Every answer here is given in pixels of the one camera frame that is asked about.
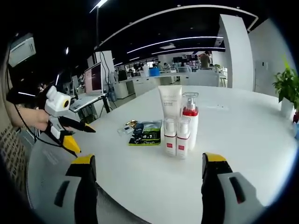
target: air conditioner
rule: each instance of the air conditioner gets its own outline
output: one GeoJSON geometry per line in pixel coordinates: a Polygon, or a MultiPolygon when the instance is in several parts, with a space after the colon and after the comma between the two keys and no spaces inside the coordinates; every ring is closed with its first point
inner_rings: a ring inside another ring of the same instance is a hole
{"type": "Polygon", "coordinates": [[[10,49],[8,63],[14,67],[36,53],[32,34],[27,34],[15,41],[10,49]]]}

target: white tube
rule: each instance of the white tube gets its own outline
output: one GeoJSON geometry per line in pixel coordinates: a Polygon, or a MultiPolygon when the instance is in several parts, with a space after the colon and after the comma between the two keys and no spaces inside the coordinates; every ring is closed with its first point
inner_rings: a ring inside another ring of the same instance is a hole
{"type": "Polygon", "coordinates": [[[163,107],[164,118],[180,117],[180,107],[182,104],[181,85],[160,85],[158,86],[163,107]]]}

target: ceiling light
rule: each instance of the ceiling light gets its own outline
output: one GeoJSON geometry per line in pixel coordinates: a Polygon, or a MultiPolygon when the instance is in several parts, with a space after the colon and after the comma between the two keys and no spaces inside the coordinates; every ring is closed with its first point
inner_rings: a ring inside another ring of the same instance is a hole
{"type": "Polygon", "coordinates": [[[180,41],[180,40],[187,40],[187,39],[196,39],[196,38],[223,38],[223,36],[192,36],[192,37],[178,38],[178,39],[173,39],[173,40],[168,40],[168,41],[162,41],[162,42],[158,42],[158,43],[153,43],[153,44],[150,44],[150,45],[146,45],[144,47],[137,48],[135,50],[129,51],[129,52],[127,52],[127,54],[129,54],[131,52],[134,52],[136,50],[140,50],[140,49],[147,48],[147,47],[154,46],[154,45],[161,44],[161,43],[167,43],[167,42],[172,42],[172,41],[180,41]]]}
{"type": "MultiPolygon", "coordinates": [[[[121,62],[121,63],[118,63],[118,64],[116,64],[115,66],[117,66],[117,65],[120,65],[120,64],[122,64],[122,62],[121,62]]],[[[115,67],[115,66],[114,66],[114,67],[115,67]]]]}
{"type": "Polygon", "coordinates": [[[129,61],[133,61],[133,60],[135,60],[135,59],[137,59],[137,58],[140,58],[140,57],[132,58],[132,59],[130,59],[129,61]]]}
{"type": "Polygon", "coordinates": [[[58,83],[58,79],[59,79],[59,74],[57,75],[55,85],[57,85],[57,83],[58,83]]]}
{"type": "Polygon", "coordinates": [[[96,4],[95,7],[93,7],[93,9],[92,9],[89,13],[91,13],[96,7],[101,8],[102,5],[104,5],[107,1],[108,1],[108,0],[100,0],[100,1],[98,2],[98,4],[96,4]]]}
{"type": "Polygon", "coordinates": [[[27,96],[35,97],[35,95],[29,94],[29,93],[25,93],[25,92],[18,92],[18,93],[22,94],[22,95],[27,95],[27,96]]]}
{"type": "Polygon", "coordinates": [[[180,49],[159,51],[159,52],[152,53],[152,55],[159,54],[159,53],[164,53],[164,52],[169,52],[169,51],[174,51],[174,50],[189,50],[189,49],[222,49],[222,50],[224,50],[225,48],[215,48],[215,47],[210,47],[210,48],[180,48],[180,49]]]}

